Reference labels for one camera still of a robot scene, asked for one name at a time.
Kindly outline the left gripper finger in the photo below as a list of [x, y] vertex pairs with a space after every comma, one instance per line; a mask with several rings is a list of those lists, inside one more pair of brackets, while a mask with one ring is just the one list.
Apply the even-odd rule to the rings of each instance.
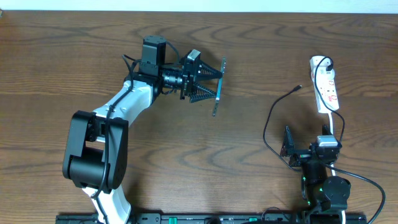
[[190, 103], [196, 103], [201, 100], [207, 100], [215, 98], [216, 92], [195, 82], [192, 87], [192, 91], [189, 94]]
[[223, 77], [223, 73], [205, 62], [200, 62], [198, 68], [198, 79], [220, 79]]

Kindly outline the Samsung Galaxy smartphone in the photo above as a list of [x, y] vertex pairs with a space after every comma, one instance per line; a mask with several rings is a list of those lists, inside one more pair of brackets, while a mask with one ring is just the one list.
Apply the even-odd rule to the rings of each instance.
[[222, 91], [222, 84], [223, 84], [223, 76], [224, 76], [224, 71], [226, 67], [226, 57], [223, 57], [222, 62], [221, 62], [221, 67], [220, 67], [220, 72], [222, 73], [221, 78], [218, 80], [218, 86], [217, 86], [217, 91], [216, 91], [216, 96], [215, 96], [215, 105], [213, 108], [212, 116], [215, 117], [216, 113], [218, 111], [218, 106], [220, 103], [221, 99], [221, 91]]

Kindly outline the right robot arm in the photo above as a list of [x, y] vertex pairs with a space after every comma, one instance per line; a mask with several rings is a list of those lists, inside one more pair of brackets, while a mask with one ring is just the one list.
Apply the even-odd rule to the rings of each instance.
[[336, 162], [341, 148], [341, 143], [324, 125], [322, 135], [308, 149], [297, 149], [290, 129], [285, 127], [280, 156], [289, 158], [289, 166], [301, 168], [302, 197], [308, 202], [308, 208], [299, 215], [302, 223], [342, 222], [341, 213], [348, 208], [351, 184], [326, 171], [327, 166]]

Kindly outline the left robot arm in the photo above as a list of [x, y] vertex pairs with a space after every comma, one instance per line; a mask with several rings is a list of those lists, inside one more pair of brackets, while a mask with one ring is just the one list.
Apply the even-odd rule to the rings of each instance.
[[62, 172], [90, 197], [96, 213], [58, 215], [56, 223], [135, 223], [121, 185], [134, 120], [159, 95], [176, 91], [191, 103], [214, 99], [219, 104], [226, 59], [215, 69], [193, 49], [167, 63], [166, 49], [171, 46], [162, 36], [144, 37], [139, 59], [122, 56], [128, 74], [120, 91], [94, 111], [79, 110], [72, 116]]

